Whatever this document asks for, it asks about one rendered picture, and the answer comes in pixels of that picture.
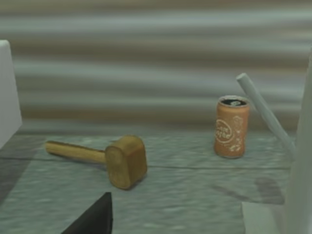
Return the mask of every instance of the can rim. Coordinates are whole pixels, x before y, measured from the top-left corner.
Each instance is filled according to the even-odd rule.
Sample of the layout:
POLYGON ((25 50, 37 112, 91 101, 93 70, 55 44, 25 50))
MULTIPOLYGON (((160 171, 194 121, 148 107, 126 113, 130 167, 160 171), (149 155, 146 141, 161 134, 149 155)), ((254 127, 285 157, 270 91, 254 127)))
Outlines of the can rim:
POLYGON ((237 96, 237 95, 225 95, 225 96, 222 96, 222 97, 219 98, 218 103, 220 105, 223 105, 223 106, 226 106, 226 107, 231 107, 231 108, 244 108, 244 107, 249 106, 249 100, 247 98, 241 97, 241 96, 237 96), (228 100, 228 99, 237 99, 239 101, 245 102, 246 104, 240 105, 240 106, 230 106, 230 105, 222 103, 222 101, 228 100))

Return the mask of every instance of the can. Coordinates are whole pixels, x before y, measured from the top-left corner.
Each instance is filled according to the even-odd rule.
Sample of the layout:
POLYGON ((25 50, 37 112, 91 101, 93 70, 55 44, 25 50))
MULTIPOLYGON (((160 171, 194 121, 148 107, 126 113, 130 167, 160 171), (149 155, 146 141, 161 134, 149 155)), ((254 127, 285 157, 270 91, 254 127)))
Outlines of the can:
POLYGON ((240 96, 223 96, 216 111, 214 151, 226 158, 239 158, 245 153, 249 101, 240 96))

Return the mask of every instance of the wooden mallet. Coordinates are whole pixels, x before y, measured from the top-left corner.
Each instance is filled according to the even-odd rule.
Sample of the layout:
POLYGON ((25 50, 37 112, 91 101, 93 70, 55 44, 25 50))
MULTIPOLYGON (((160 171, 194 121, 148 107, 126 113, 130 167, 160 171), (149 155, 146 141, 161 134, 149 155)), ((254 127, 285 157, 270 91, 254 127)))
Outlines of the wooden mallet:
POLYGON ((110 182, 120 189, 130 189, 147 172, 144 143, 137 136, 123 136, 105 151, 56 141, 47 141, 45 149, 54 155, 106 164, 110 182))

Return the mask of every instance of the can lid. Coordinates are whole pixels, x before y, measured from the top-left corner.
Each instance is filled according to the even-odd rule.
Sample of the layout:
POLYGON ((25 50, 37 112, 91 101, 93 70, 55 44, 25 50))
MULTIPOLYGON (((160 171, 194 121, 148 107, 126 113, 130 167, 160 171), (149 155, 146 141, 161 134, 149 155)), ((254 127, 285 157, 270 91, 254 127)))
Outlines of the can lid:
POLYGON ((219 98, 219 104, 233 108, 246 107, 249 105, 249 101, 245 97, 236 95, 227 95, 219 98))

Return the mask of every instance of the table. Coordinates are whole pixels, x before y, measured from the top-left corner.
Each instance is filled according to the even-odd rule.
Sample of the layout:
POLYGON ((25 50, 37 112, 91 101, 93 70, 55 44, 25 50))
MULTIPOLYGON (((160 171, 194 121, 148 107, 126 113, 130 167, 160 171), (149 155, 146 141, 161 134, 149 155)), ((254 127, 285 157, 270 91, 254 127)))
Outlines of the table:
POLYGON ((271 133, 248 134, 246 154, 224 159, 214 133, 145 134, 148 174, 130 191, 105 168, 49 155, 59 140, 103 149, 120 136, 16 135, 0 151, 0 233, 59 234, 112 192, 114 234, 243 234, 241 202, 282 204, 290 163, 271 133))

